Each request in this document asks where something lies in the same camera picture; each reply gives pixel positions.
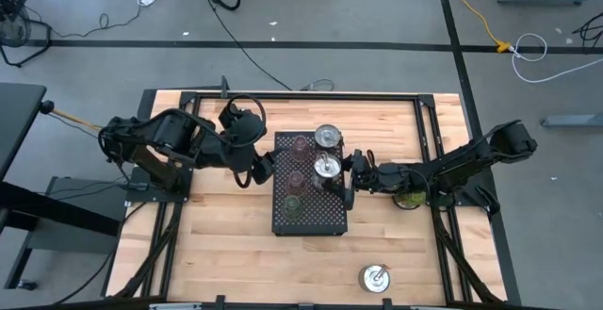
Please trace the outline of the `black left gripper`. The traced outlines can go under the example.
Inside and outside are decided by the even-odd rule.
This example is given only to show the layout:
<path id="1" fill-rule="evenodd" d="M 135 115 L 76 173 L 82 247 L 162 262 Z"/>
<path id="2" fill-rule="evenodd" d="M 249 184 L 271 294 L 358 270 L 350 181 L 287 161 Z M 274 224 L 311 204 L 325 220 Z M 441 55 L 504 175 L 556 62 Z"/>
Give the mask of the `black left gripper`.
<path id="1" fill-rule="evenodd" d="M 275 158 L 280 154 L 286 153 L 287 147 L 279 147 L 264 155 L 254 154 L 252 162 L 252 179 L 256 184 L 266 183 L 274 174 Z"/>

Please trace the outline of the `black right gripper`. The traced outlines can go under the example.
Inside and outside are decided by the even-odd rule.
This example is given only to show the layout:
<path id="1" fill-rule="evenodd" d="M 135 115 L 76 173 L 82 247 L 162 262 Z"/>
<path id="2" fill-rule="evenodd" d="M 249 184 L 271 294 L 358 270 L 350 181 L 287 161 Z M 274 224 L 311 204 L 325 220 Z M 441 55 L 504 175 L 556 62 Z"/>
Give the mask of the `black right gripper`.
<path id="1" fill-rule="evenodd" d="M 355 191 L 377 191 L 379 183 L 378 168 L 374 153 L 367 150 L 355 150 L 352 155 L 341 160 L 341 169 L 350 170 L 351 181 L 346 185 L 336 185 L 334 193 L 341 199 L 347 210 L 352 210 L 355 202 Z"/>

